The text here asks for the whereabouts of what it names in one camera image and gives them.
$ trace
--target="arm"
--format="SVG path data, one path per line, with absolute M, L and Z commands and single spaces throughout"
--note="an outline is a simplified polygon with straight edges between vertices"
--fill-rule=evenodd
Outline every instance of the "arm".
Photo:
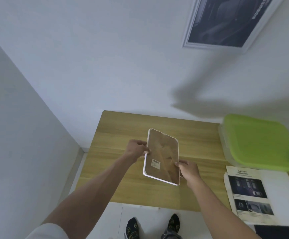
M 200 177 L 196 163 L 180 160 L 176 165 L 187 180 L 188 187 L 192 189 L 213 239 L 260 239 L 217 198 Z
M 69 239 L 85 239 L 98 222 L 128 168 L 144 152 L 149 152 L 145 144 L 145 141 L 130 140 L 120 158 L 71 193 L 42 224 L 59 225 Z

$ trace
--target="sock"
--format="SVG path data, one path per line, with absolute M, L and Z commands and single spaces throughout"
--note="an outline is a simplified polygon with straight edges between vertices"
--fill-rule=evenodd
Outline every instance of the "sock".
M 139 226 L 136 218 L 131 218 L 126 227 L 127 239 L 139 239 Z
M 175 231 L 176 233 L 179 232 L 180 229 L 180 220 L 177 214 L 173 214 L 168 224 L 168 228 Z

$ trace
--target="white sleeve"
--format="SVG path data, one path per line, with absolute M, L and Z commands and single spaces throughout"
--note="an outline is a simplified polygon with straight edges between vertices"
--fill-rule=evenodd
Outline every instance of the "white sleeve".
M 26 239 L 69 239 L 66 232 L 56 224 L 47 223 L 37 227 Z

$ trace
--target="green storage container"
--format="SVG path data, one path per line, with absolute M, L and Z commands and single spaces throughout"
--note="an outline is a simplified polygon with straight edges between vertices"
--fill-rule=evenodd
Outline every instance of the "green storage container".
M 229 114 L 219 134 L 226 160 L 232 165 L 289 171 L 289 131 L 282 124 Z

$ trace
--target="wooden table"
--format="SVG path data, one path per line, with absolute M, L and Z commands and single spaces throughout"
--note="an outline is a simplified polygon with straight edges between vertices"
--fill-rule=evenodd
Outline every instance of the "wooden table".
M 149 128 L 177 138 L 180 159 L 196 162 L 202 179 L 230 209 L 223 182 L 226 165 L 230 164 L 224 158 L 216 123 L 104 111 L 77 188 L 122 155 L 130 139 L 147 140 Z M 175 186 L 146 177 L 142 174 L 143 164 L 144 159 L 140 158 L 130 167 L 112 202 L 200 211 L 185 179 Z

